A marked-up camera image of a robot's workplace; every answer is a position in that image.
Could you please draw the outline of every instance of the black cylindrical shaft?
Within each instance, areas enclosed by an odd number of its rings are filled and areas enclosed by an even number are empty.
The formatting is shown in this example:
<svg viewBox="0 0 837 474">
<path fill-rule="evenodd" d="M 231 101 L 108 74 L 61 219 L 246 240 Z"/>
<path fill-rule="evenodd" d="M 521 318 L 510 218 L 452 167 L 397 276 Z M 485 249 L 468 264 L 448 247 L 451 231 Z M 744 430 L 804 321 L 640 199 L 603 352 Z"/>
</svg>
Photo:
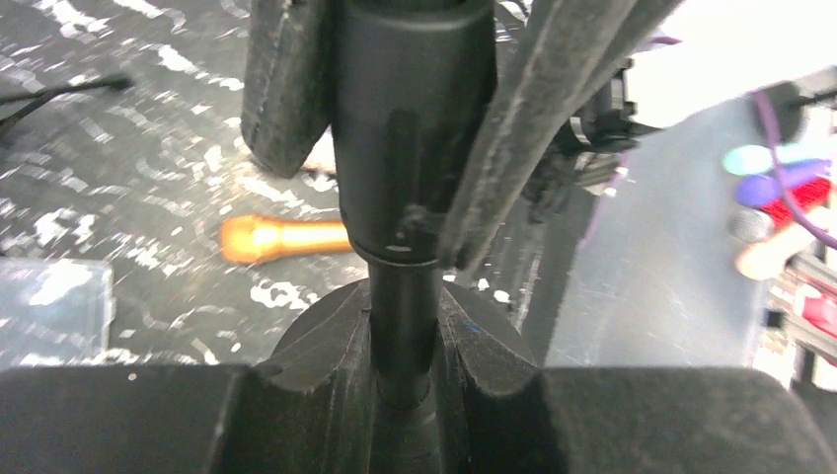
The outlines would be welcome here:
<svg viewBox="0 0 837 474">
<path fill-rule="evenodd" d="M 496 83 L 493 0 L 418 4 L 347 0 L 335 42 L 342 220 L 369 264 L 378 390 L 399 410 L 429 386 L 442 283 L 429 222 L 450 206 Z"/>
<path fill-rule="evenodd" d="M 798 107 L 805 107 L 805 106 L 812 106 L 814 104 L 818 104 L 823 101 L 828 101 L 837 97 L 837 87 L 833 89 L 829 89 L 824 92 L 820 92 L 814 94 L 811 97 L 806 97 L 803 99 L 798 99 L 796 101 L 791 102 L 788 104 L 789 108 L 798 108 Z"/>
<path fill-rule="evenodd" d="M 441 273 L 433 265 L 369 264 L 372 360 L 378 392 L 399 410 L 417 407 L 429 389 Z"/>
</svg>

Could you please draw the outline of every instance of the black clamp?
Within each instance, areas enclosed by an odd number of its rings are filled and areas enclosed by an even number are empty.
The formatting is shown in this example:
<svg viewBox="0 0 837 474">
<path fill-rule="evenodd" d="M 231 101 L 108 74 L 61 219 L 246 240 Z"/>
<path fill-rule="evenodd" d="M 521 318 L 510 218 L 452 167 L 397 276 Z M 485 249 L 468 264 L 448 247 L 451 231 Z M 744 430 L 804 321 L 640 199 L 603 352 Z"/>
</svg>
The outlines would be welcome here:
<svg viewBox="0 0 837 474">
<path fill-rule="evenodd" d="M 805 107 L 832 102 L 837 98 L 837 88 L 822 91 L 806 97 L 801 87 L 793 81 L 785 81 L 762 90 L 779 122 L 782 143 L 789 143 L 799 137 L 805 123 Z M 753 114 L 759 117 L 758 108 L 753 105 Z"/>
<path fill-rule="evenodd" d="M 632 65 L 628 59 L 556 133 L 523 189 L 523 197 L 532 202 L 530 223 L 564 209 L 570 186 L 610 181 L 619 166 L 615 155 L 639 145 L 638 137 L 657 131 L 632 120 L 637 104 L 627 100 L 625 83 L 625 71 Z M 578 158 L 585 153 L 594 157 L 579 168 Z"/>
</svg>

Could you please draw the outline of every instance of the orange cylinder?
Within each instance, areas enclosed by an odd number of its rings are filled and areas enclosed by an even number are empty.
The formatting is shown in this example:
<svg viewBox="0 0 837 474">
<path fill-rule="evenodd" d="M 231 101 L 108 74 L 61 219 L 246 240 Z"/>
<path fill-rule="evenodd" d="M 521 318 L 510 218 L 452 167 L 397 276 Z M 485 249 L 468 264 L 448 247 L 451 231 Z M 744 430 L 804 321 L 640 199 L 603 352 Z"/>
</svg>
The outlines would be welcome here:
<svg viewBox="0 0 837 474">
<path fill-rule="evenodd" d="M 299 222 L 243 215 L 221 225 L 220 241 L 224 259 L 236 264 L 352 251 L 339 220 Z"/>
</svg>

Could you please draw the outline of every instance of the purple object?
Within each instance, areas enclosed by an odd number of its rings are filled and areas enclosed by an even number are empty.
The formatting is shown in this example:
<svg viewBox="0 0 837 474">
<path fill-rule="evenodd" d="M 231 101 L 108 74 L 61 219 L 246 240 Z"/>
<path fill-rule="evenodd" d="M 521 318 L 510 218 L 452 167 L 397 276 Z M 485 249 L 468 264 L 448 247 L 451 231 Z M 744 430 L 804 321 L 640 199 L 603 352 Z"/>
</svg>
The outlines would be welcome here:
<svg viewBox="0 0 837 474">
<path fill-rule="evenodd" d="M 672 38 L 672 37 L 654 37 L 651 39 L 652 44 L 664 44 L 666 46 L 674 46 L 675 44 L 680 44 L 680 39 Z"/>
<path fill-rule="evenodd" d="M 798 188 L 824 175 L 829 170 L 826 160 L 811 160 L 787 167 L 782 174 L 785 185 Z M 735 200 L 747 207 L 764 207 L 782 196 L 782 189 L 776 178 L 769 175 L 754 175 L 744 179 L 735 190 Z"/>
</svg>

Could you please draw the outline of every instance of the gray panel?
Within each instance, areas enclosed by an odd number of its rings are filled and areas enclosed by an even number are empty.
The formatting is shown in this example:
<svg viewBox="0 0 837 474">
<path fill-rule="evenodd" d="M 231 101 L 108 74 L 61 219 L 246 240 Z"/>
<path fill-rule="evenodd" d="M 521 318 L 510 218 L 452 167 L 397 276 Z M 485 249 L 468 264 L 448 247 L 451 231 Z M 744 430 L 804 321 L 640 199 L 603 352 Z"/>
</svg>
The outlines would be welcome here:
<svg viewBox="0 0 837 474">
<path fill-rule="evenodd" d="M 766 284 L 734 267 L 723 155 L 760 142 L 746 100 L 647 137 L 576 254 L 547 366 L 749 364 Z"/>
</svg>

